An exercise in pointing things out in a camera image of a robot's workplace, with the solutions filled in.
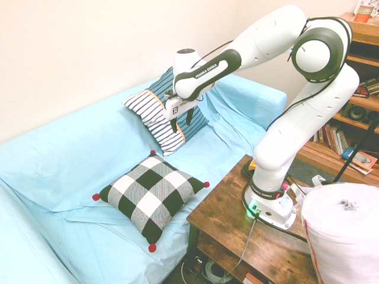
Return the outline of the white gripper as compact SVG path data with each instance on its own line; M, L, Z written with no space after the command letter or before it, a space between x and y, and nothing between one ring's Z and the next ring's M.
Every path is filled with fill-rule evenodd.
M178 131L177 127L177 116L187 112L186 125L191 125L194 107L199 104L198 100L185 101L180 97L174 97L165 101L163 107L163 116L170 120L172 131L176 133Z

